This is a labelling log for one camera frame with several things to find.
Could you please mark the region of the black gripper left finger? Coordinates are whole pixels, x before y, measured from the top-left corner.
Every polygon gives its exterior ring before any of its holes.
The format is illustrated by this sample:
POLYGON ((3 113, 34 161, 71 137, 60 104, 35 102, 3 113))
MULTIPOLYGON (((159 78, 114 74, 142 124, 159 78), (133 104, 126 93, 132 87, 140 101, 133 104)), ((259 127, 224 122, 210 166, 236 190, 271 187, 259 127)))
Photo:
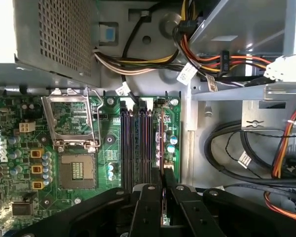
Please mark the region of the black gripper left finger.
POLYGON ((161 227, 162 181, 152 168, 151 183, 133 192, 113 188, 18 230, 15 237, 157 237, 161 227))

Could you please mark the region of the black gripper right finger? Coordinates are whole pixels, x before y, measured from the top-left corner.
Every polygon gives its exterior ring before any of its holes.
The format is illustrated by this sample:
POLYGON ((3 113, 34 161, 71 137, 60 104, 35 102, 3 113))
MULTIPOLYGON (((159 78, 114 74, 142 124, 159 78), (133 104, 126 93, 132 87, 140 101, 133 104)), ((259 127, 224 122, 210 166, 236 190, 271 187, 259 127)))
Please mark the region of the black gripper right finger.
POLYGON ((170 168, 164 184, 174 203, 171 220, 186 225, 186 237, 296 237, 296 220, 219 189, 200 196, 179 184, 170 168))

